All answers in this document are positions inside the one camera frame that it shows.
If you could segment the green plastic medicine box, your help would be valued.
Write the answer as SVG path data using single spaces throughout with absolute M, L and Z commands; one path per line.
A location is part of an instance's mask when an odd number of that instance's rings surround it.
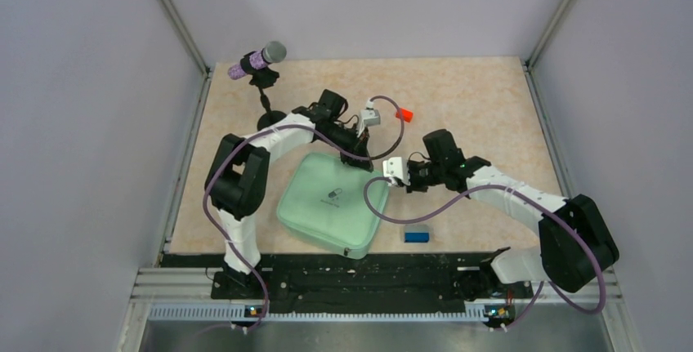
M 364 187 L 378 170 L 347 166 L 328 154 L 310 153 L 299 163 L 276 215 L 305 243 L 359 260 L 368 255 L 380 218 L 364 200 Z

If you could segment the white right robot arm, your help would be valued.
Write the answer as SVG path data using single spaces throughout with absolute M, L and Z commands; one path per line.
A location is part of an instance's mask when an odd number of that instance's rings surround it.
M 496 251 L 479 274 L 481 290 L 501 296 L 513 283 L 549 281 L 577 292 L 620 258 L 619 249 L 595 201 L 547 194 L 501 172 L 479 156 L 465 157 L 451 132 L 423 137 L 428 156 L 407 161 L 399 177 L 408 192 L 432 186 L 463 193 L 522 223 L 539 238 L 529 248 Z

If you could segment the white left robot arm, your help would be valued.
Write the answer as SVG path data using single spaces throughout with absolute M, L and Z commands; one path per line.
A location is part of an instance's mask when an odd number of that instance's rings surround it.
M 356 124 L 348 127 L 340 120 L 346 103 L 325 90 L 318 101 L 293 109 L 252 135 L 222 138 L 204 184 L 203 212 L 226 242 L 230 285 L 242 297 L 255 296 L 262 287 L 262 276 L 255 270 L 260 253 L 254 216 L 264 201 L 272 163 L 297 147 L 322 140 L 339 150 L 343 163 L 372 171 L 368 128 L 380 123 L 380 113 L 368 100 Z

